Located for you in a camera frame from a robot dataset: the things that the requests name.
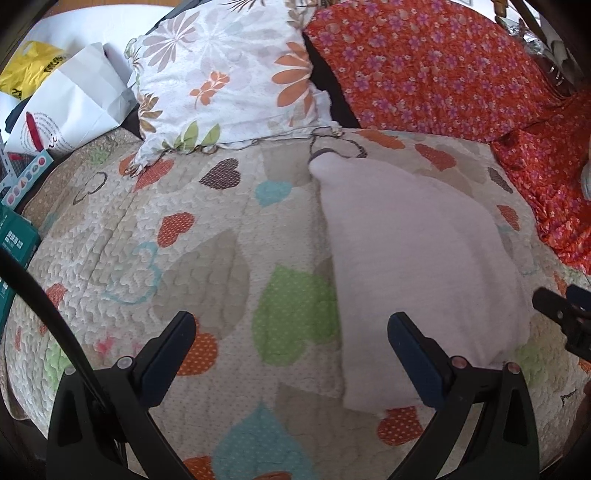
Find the bed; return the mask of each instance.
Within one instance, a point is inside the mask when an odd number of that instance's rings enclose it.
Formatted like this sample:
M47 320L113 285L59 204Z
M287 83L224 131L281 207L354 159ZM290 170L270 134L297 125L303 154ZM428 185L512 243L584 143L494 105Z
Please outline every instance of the bed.
M530 292L589 287L540 242L531 209L485 144L319 131L240 151L166 155L130 179L122 173L139 145L117 129L52 172L24 211L44 237L29 271L95 368L135 355L177 311L194 314L194 345L151 413L198 478L384 479L433 414L408 406L374 416L342 406L330 246L307 170L319 148L389 162L474 198L494 218ZM67 358L21 299L0 349L9 411L47 434ZM548 464L564 444L591 365L568 354L560 329L540 315L531 318L528 343L506 360L523 368ZM447 471L477 417L474 408Z

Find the green box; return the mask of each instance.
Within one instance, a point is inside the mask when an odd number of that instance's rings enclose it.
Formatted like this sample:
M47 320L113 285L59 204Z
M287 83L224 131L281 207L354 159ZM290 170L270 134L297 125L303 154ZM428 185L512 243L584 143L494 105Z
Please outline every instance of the green box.
M0 242L17 261L27 267L37 250L41 238L35 227L28 220L11 209L0 205ZM0 333L8 318L8 312L14 299L14 290L0 279Z

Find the green polka-dot heart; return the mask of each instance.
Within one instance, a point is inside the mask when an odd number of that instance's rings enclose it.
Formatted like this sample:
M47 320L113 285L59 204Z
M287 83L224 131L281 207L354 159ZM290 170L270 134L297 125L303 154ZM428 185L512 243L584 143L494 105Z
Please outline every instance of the green polka-dot heart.
M276 367L291 365L309 342L328 343L339 332L334 289L318 275L277 265L252 321L261 359Z

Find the floral pillow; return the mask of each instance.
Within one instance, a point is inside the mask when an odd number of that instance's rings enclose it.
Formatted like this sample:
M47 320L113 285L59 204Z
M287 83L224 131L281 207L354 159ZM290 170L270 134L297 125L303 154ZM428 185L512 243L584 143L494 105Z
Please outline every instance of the floral pillow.
M301 35L315 0L213 0L129 42L145 139L132 167L167 150L244 147L334 125L309 81Z

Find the orange flower print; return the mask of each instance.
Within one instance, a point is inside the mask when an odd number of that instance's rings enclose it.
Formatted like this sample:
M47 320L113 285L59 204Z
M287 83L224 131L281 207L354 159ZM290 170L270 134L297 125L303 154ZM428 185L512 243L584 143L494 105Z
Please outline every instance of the orange flower print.
M303 46L295 42L288 42L287 46L292 53L279 57L275 63L294 68L276 73L271 78L274 83L278 83L279 85L290 84L277 97L277 106L291 105L299 100L302 95L305 95L304 114L307 115L312 106L312 92L308 88L308 78L310 77L312 68L310 59L308 58L308 52L306 52Z
M201 100L201 103L204 105L209 105L212 101L212 96L229 81L230 77L225 73L211 72L209 74L209 80L201 85L201 88L195 88L189 93L190 96L196 97L195 108L197 108L198 100Z

